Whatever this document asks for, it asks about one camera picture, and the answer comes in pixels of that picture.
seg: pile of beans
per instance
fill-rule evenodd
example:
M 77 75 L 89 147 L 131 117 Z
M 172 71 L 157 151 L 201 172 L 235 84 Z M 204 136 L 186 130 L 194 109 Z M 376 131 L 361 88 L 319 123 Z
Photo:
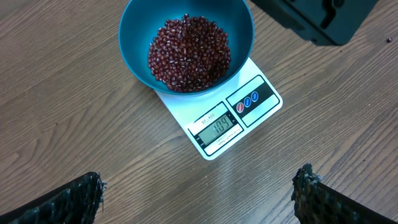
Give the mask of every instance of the pile of beans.
M 170 90 L 205 90 L 229 69 L 227 37 L 216 22 L 203 16 L 168 19 L 150 43 L 148 67 Z

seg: scale label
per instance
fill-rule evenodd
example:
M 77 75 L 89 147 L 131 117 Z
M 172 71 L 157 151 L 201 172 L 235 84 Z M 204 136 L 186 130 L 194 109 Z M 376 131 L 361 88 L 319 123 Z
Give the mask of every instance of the scale label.
M 211 143 L 208 147 L 206 147 L 205 152 L 208 155 L 212 155 L 214 152 L 216 152 L 219 148 L 223 147 L 226 143 L 228 143 L 232 138 L 237 136 L 242 131 L 243 131 L 243 128 L 239 124 L 235 125 L 229 131 L 227 131 L 222 136 L 220 136 L 217 140 L 215 140 L 213 143 Z
M 194 123 L 192 123 L 188 128 L 193 135 L 197 135 L 201 130 L 205 127 L 209 126 L 213 121 L 218 119 L 221 115 L 227 112 L 227 108 L 224 103 L 220 103 L 205 115 L 197 119 Z

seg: wooden table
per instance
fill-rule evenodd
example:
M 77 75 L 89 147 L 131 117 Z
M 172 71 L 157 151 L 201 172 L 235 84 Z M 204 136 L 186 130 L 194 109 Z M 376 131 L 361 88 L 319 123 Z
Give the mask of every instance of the wooden table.
M 250 2 L 251 58 L 284 106 L 212 162 L 125 66 L 126 4 L 0 2 L 0 213 L 92 170 L 110 183 L 96 223 L 298 223 L 291 178 L 311 162 L 398 221 L 396 0 L 344 47 L 316 47 Z

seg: round button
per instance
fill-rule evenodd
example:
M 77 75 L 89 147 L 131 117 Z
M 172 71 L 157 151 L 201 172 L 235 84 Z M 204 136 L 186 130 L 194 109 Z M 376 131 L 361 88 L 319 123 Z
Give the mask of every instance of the round button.
M 253 102 L 256 102 L 257 100 L 259 100 L 259 94 L 256 91 L 251 93 L 251 100 Z
M 243 102 L 245 107 L 249 107 L 251 105 L 250 97 L 246 97 Z
M 243 106 L 243 103 L 242 103 L 242 102 L 240 102 L 240 103 L 238 103 L 238 105 L 236 105 L 236 111 L 237 111 L 238 113 L 242 113 L 242 112 L 243 112 L 243 109 L 244 109 L 244 106 Z

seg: black case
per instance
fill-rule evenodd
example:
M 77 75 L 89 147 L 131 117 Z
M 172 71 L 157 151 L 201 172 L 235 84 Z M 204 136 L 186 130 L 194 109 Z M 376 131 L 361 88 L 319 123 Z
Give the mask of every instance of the black case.
M 378 0 L 252 0 L 315 45 L 345 45 Z

